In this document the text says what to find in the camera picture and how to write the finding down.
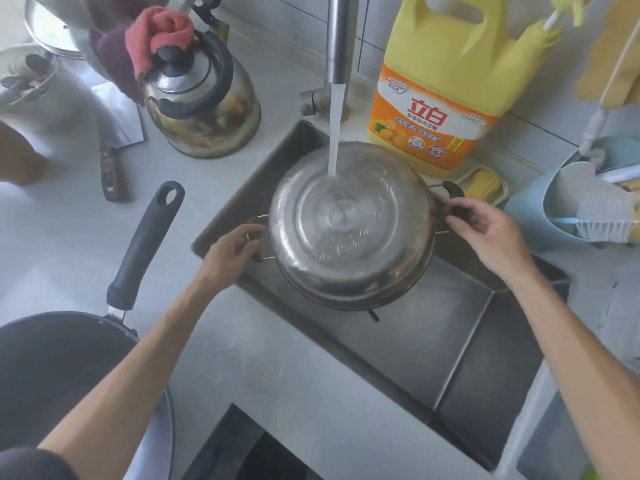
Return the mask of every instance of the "kitchen sink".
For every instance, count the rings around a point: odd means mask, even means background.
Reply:
[[[269,213],[280,179],[329,138],[301,121],[193,243]],[[570,280],[536,258],[566,300]],[[436,237],[427,272],[402,298],[370,312],[302,296],[275,260],[251,262],[238,285],[487,470],[494,469],[542,353],[513,294],[453,233]]]

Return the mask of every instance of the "dish soap bottle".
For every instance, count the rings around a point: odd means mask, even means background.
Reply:
[[[404,0],[389,37],[369,138],[421,173],[441,178],[512,106],[558,37],[544,21],[507,33],[508,0],[459,0],[481,23]]]

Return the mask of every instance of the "bottle label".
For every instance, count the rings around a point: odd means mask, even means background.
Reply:
[[[383,64],[369,130],[404,153],[453,170],[498,119],[437,95]]]

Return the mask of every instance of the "water stream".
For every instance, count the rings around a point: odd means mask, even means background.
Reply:
[[[329,110],[329,176],[335,177],[338,165],[338,143],[340,142],[340,122],[346,84],[331,83],[331,109]]]

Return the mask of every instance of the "hand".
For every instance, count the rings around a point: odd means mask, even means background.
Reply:
[[[196,292],[212,300],[220,291],[234,284],[260,245],[257,239],[247,244],[245,236],[264,229],[260,224],[243,224],[212,244],[191,284]]]
[[[447,217],[447,224],[507,285],[523,273],[537,272],[520,228],[507,214],[475,198],[457,197],[449,204],[471,211],[470,224],[453,216]]]

